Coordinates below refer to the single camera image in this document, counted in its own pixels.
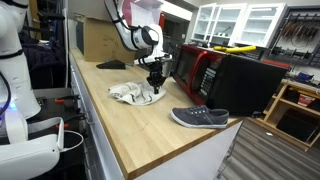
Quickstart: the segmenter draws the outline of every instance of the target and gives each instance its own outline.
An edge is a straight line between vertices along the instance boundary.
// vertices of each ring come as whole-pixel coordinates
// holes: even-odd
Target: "crumpled towel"
[[[110,87],[109,93],[120,102],[127,102],[131,105],[148,105],[161,99],[166,90],[160,87],[159,93],[154,94],[153,87],[147,82],[127,82]]]

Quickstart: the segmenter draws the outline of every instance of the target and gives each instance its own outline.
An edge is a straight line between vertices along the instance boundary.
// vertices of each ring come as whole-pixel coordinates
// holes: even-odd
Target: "red microwave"
[[[225,53],[182,45],[173,78],[196,104],[205,104]]]
[[[286,72],[258,60],[184,44],[173,78],[197,105],[252,116],[263,112]]]

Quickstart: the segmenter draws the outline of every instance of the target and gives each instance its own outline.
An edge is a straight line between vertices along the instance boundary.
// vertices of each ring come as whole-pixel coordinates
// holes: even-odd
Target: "glass cabinet door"
[[[200,6],[195,26],[193,29],[192,38],[205,40],[208,35],[209,26],[212,20],[212,15],[215,10],[216,3]]]
[[[220,5],[216,11],[214,24],[209,28],[211,36],[209,42],[215,45],[229,45],[229,40],[238,28],[240,17],[243,16],[247,4]]]
[[[249,5],[244,26],[235,42],[268,47],[285,7],[285,3]]]

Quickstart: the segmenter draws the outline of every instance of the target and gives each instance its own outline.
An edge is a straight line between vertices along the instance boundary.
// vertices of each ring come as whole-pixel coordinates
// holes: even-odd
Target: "floor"
[[[215,180],[318,180],[320,142],[307,152],[253,122],[244,121],[234,149]]]

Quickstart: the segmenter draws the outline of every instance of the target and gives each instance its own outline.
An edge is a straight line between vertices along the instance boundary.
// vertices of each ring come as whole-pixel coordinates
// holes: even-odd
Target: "shoe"
[[[173,108],[172,118],[182,126],[189,128],[225,128],[229,111],[225,109],[208,109],[205,105],[192,108]]]

